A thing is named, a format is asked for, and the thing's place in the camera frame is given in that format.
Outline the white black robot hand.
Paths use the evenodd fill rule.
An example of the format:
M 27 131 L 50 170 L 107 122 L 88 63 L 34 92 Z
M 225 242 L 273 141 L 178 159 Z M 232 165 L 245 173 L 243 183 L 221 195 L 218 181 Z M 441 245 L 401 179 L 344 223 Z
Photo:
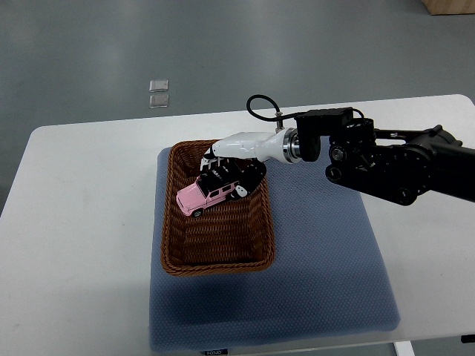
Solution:
M 238 179 L 236 166 L 220 166 L 224 159 L 231 162 L 248 159 L 250 163 Z M 207 184 L 225 184 L 238 179 L 238 184 L 226 198 L 240 200 L 249 196 L 260 185 L 266 176 L 264 163 L 269 159 L 296 163 L 297 132 L 241 132 L 216 141 L 201 158 L 200 170 L 207 171 L 202 174 L 202 180 Z

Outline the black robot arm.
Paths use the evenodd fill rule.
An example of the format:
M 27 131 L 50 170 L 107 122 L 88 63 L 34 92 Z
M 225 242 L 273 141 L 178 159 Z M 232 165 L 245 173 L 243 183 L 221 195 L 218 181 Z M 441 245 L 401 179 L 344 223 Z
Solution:
M 284 128 L 280 112 L 275 133 L 237 133 L 215 142 L 203 155 L 201 171 L 225 159 L 283 163 L 314 162 L 321 137 L 329 139 L 327 179 L 399 205 L 410 205 L 428 191 L 474 200 L 474 150 L 441 125 L 423 131 L 375 128 L 355 108 L 315 109 L 291 113 L 296 128 Z

